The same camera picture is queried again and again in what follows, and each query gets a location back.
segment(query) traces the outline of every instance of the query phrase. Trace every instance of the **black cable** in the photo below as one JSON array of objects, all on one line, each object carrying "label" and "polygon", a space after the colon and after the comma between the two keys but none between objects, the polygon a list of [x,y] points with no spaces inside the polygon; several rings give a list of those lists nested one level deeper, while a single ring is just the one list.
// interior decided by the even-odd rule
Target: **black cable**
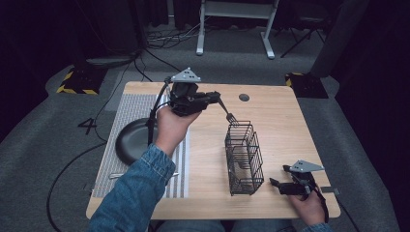
[{"label": "black cable", "polygon": [[150,55],[152,55],[152,56],[153,56],[154,58],[156,58],[157,60],[159,60],[159,61],[165,63],[166,65],[168,65],[168,66],[174,68],[176,71],[178,71],[178,72],[181,71],[180,69],[178,69],[178,68],[176,68],[175,66],[169,64],[169,63],[166,62],[166,61],[163,61],[161,58],[159,58],[159,57],[157,57],[156,55],[154,55],[153,53],[151,53],[151,51],[149,51],[147,48],[144,48],[144,50],[146,50]]},{"label": "black cable", "polygon": [[181,32],[181,33],[178,33],[178,34],[175,34],[175,35],[172,35],[172,36],[165,36],[165,37],[158,37],[158,38],[150,39],[150,40],[148,40],[148,42],[149,41],[155,41],[155,40],[159,41],[159,40],[163,39],[162,40],[162,45],[149,44],[148,47],[152,48],[152,49],[162,49],[162,48],[174,47],[174,46],[180,44],[181,42],[187,41],[190,38],[194,37],[195,36],[194,34],[198,30],[199,30],[199,28],[197,26],[195,26],[195,27],[191,28],[190,30],[187,30],[185,32]]},{"label": "black cable", "polygon": [[135,68],[136,68],[136,70],[139,72],[139,73],[141,73],[142,74],[142,80],[144,80],[144,77],[145,78],[147,78],[149,81],[151,81],[151,82],[154,82],[150,77],[148,77],[148,75],[146,75],[144,72],[142,72],[139,68],[138,68],[138,66],[136,65],[136,62],[135,62],[135,60],[133,60],[133,65],[135,66]]},{"label": "black cable", "polygon": [[341,207],[341,209],[343,209],[344,213],[346,213],[347,216],[349,217],[349,219],[352,222],[353,226],[355,227],[356,231],[360,232],[360,229],[359,229],[358,225],[353,220],[353,218],[350,216],[350,214],[347,212],[346,208],[344,208],[343,204],[341,204],[341,202],[338,200],[338,198],[336,196],[335,196],[335,198],[336,198],[336,201],[337,201],[338,205]]},{"label": "black cable", "polygon": [[[117,86],[115,86],[114,90],[112,91],[111,96],[108,98],[108,100],[105,102],[105,104],[104,104],[104,105],[102,106],[102,108],[100,109],[99,113],[96,115],[96,119],[95,119],[95,121],[94,121],[96,124],[97,124],[97,119],[99,118],[100,113],[103,111],[103,109],[105,108],[105,106],[109,103],[109,101],[111,101],[112,97],[113,97],[114,94],[115,94],[115,91],[117,90],[118,86],[120,86],[121,81],[123,81],[124,74],[126,73],[126,71],[127,71],[127,69],[129,68],[129,66],[130,66],[131,63],[132,63],[132,61],[128,63],[127,67],[126,67],[126,68],[124,69],[124,71],[123,71],[123,74],[121,75],[120,81],[118,82]],[[106,139],[100,137],[99,133],[97,132],[97,127],[94,127],[94,131],[96,132],[96,135],[97,135],[97,137],[98,137],[100,140],[106,142]]]},{"label": "black cable", "polygon": [[155,232],[154,226],[151,224],[151,222],[148,224],[148,232]]},{"label": "black cable", "polygon": [[144,60],[142,59],[142,54],[139,56],[139,59],[141,59],[141,63],[142,63],[142,65],[144,65],[144,69],[142,70],[142,73],[145,74],[145,70],[147,69],[147,66],[145,65]]},{"label": "black cable", "polygon": [[165,81],[164,81],[164,84],[163,84],[163,86],[160,90],[160,93],[157,97],[157,100],[154,104],[154,107],[151,109],[150,117],[148,118],[147,123],[145,124],[145,126],[148,128],[148,145],[150,145],[153,142],[153,139],[154,139],[154,125],[155,125],[155,117],[156,117],[156,114],[157,114],[157,109],[159,107],[159,103],[160,103],[160,100],[162,98],[163,91],[165,91],[165,89],[166,89],[166,87],[168,87],[169,83],[170,83],[170,78],[166,78]]},{"label": "black cable", "polygon": [[161,31],[149,31],[149,32],[148,32],[147,39],[148,39],[148,41],[156,40],[156,39],[162,39],[162,38],[165,37],[165,36],[162,34],[162,32],[168,32],[168,35],[169,35],[169,34],[172,33],[173,31],[175,31],[175,29],[172,29],[172,30],[161,30]]},{"label": "black cable", "polygon": [[149,38],[148,39],[148,42],[149,41],[159,41],[159,40],[166,40],[166,39],[178,39],[181,35],[184,35],[184,37],[186,37],[191,31],[193,30],[193,28],[192,29],[190,29],[190,30],[186,30],[186,31],[183,31],[183,32],[179,32],[179,33],[176,33],[176,34],[173,34],[173,35],[170,35],[172,32],[174,32],[175,30],[164,30],[164,31],[170,31],[167,35],[165,35],[165,36],[163,36],[162,35],[162,32],[164,32],[164,31],[159,31],[159,32],[156,32],[156,33],[160,33],[160,35],[159,36],[149,36],[149,37],[151,37],[151,38]]},{"label": "black cable", "polygon": [[55,184],[57,183],[57,181],[58,181],[58,179],[60,178],[60,176],[66,171],[66,169],[67,169],[74,161],[76,161],[78,158],[84,156],[85,154],[87,154],[87,153],[93,151],[94,149],[97,149],[97,148],[99,148],[99,147],[101,147],[101,146],[103,146],[103,145],[105,145],[105,144],[106,144],[106,142],[101,143],[101,144],[99,144],[99,145],[96,145],[96,146],[94,146],[94,147],[92,147],[92,148],[89,148],[89,149],[85,150],[84,152],[82,152],[82,153],[79,154],[78,156],[76,156],[74,159],[72,159],[69,163],[66,164],[66,166],[63,168],[63,170],[61,170],[60,173],[58,173],[57,177],[54,179],[54,181],[53,181],[53,183],[52,183],[52,185],[51,185],[51,188],[50,188],[50,190],[49,190],[49,192],[48,192],[48,196],[47,196],[47,201],[46,201],[45,207],[46,207],[46,210],[47,210],[48,221],[50,222],[51,226],[54,228],[55,231],[61,232],[61,230],[58,228],[58,226],[55,224],[54,220],[52,219],[51,211],[50,211],[50,199],[51,199],[51,194],[52,194],[52,191],[53,191],[53,189],[54,189]]},{"label": "black cable", "polygon": [[322,204],[323,211],[325,212],[325,222],[329,222],[329,209],[326,205],[326,198],[322,195],[322,192],[318,190],[319,186],[316,185],[316,188],[313,190],[316,192],[317,196],[320,198],[320,203]]},{"label": "black cable", "polygon": [[164,103],[160,104],[160,105],[157,107],[157,110],[158,110],[159,108],[161,108],[163,105],[170,104],[170,103],[171,103],[171,101],[167,101],[167,102],[164,102]]}]

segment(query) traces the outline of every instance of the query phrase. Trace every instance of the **metal bracket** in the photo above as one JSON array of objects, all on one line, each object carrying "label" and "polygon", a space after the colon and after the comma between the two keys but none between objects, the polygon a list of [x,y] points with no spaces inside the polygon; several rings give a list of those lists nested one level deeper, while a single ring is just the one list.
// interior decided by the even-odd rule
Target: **metal bracket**
[{"label": "metal bracket", "polygon": [[293,172],[305,173],[311,171],[325,170],[325,167],[300,159],[297,162],[295,162],[295,164],[293,164],[293,166],[291,166],[289,170]]},{"label": "metal bracket", "polygon": [[201,82],[201,77],[198,77],[190,68],[173,75],[171,78],[172,82],[185,82],[185,83],[197,83]]}]

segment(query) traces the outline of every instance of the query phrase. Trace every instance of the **metal wire basket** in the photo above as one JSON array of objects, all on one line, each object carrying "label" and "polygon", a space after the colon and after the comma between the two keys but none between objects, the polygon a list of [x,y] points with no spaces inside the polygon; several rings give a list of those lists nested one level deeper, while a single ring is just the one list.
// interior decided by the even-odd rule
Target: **metal wire basket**
[{"label": "metal wire basket", "polygon": [[259,143],[250,121],[229,125],[225,151],[231,195],[254,194],[264,178]]}]

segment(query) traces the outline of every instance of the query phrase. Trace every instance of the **denim jacket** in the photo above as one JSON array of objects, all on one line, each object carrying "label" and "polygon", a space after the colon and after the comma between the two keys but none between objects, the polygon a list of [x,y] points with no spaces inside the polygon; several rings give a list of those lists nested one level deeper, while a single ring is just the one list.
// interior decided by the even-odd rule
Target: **denim jacket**
[{"label": "denim jacket", "polygon": [[[103,199],[91,217],[88,231],[145,231],[174,171],[172,160],[151,144]],[[303,231],[332,230],[323,223]]]}]

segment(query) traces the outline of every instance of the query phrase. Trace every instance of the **hand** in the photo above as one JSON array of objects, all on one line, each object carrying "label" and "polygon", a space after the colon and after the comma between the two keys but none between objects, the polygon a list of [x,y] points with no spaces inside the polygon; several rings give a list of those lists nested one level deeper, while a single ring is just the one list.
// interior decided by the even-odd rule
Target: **hand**
[{"label": "hand", "polygon": [[200,113],[180,117],[174,114],[169,106],[161,108],[157,112],[158,137],[155,142],[157,147],[171,157],[175,148],[185,138],[188,127]]},{"label": "hand", "polygon": [[299,217],[301,217],[306,225],[311,226],[325,222],[325,212],[320,198],[315,191],[311,192],[304,201],[301,201],[295,195],[289,195],[288,197],[293,207],[296,208]]}]

